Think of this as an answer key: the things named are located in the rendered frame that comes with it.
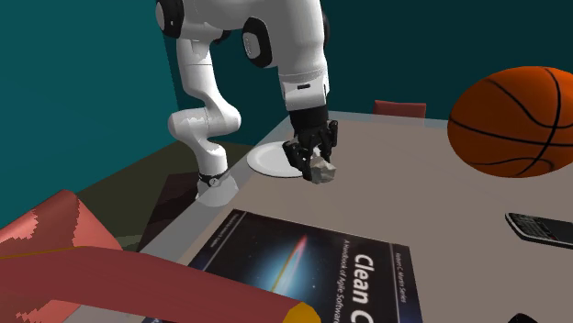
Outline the black phone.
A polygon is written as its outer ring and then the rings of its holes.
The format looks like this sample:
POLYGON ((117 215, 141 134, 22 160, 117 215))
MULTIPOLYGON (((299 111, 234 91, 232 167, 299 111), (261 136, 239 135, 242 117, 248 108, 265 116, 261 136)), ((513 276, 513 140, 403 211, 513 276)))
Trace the black phone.
POLYGON ((512 212, 504 218, 520 239, 573 250, 572 222, 512 212))

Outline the red chair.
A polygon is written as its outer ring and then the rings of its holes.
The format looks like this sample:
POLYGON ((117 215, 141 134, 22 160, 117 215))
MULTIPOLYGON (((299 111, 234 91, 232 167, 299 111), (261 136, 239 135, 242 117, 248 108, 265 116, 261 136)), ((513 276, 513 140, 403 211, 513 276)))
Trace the red chair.
POLYGON ((122 250, 61 190, 0 228, 0 323, 64 323, 79 306, 172 323, 321 323, 296 299, 122 250))
POLYGON ((373 113, 376 115, 393 117, 417 117, 425 118, 425 103, 397 103, 390 101, 376 100, 373 106, 373 113))

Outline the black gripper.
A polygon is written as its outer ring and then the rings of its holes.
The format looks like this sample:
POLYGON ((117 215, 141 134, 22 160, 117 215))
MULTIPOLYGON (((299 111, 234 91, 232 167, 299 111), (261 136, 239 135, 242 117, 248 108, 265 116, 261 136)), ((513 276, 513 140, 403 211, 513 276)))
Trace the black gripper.
POLYGON ((328 106, 316 106, 288 112, 294 138, 282 144, 289 164, 301 171, 302 177, 312 180, 310 160, 317 145, 316 134, 303 134, 305 131, 318 133, 320 137, 320 156, 326 162, 331 161, 332 149, 338 142, 338 121, 328 120, 328 106))

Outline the grey table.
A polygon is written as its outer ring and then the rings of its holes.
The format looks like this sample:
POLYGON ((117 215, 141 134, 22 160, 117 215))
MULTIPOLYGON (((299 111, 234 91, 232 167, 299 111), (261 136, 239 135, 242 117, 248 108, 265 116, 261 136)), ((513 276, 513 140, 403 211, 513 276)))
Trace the grey table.
POLYGON ((452 151, 442 120, 334 112, 333 181, 312 184, 231 168, 225 206, 193 203, 145 248, 187 264, 229 212, 242 209, 406 245, 423 323, 573 323, 573 250, 527 242, 516 212, 573 222, 573 164, 539 177, 480 173, 452 151))

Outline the grey rock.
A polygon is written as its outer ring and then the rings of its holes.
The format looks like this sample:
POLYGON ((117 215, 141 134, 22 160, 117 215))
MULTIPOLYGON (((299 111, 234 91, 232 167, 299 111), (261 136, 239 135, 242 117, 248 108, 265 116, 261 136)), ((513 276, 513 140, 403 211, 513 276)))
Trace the grey rock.
POLYGON ((321 156, 312 157, 309 165, 311 181, 314 184, 325 184, 334 179, 336 167, 324 160, 321 156))

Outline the dark blue book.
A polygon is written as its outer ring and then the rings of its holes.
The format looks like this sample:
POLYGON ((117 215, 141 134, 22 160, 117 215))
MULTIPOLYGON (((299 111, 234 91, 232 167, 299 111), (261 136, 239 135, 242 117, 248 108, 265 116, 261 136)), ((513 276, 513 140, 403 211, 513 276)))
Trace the dark blue book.
POLYGON ((404 245, 234 209, 188 265, 302 301, 322 323, 423 323, 404 245))

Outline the white plate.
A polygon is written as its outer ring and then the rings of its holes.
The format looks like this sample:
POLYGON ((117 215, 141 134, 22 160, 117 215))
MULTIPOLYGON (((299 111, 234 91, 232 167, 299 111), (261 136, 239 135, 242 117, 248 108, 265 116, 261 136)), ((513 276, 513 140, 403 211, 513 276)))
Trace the white plate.
POLYGON ((298 178, 302 172, 292 167, 283 150, 283 141, 254 147, 247 154, 248 165, 256 172, 276 178, 298 178))

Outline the orange basketball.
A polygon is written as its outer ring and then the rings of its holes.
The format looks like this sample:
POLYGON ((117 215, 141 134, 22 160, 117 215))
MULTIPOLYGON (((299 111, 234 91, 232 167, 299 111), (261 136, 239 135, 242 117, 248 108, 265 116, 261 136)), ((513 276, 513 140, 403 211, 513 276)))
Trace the orange basketball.
POLYGON ((466 89, 447 124, 449 144, 493 176, 534 177, 573 163, 573 73, 543 66, 495 72, 466 89))

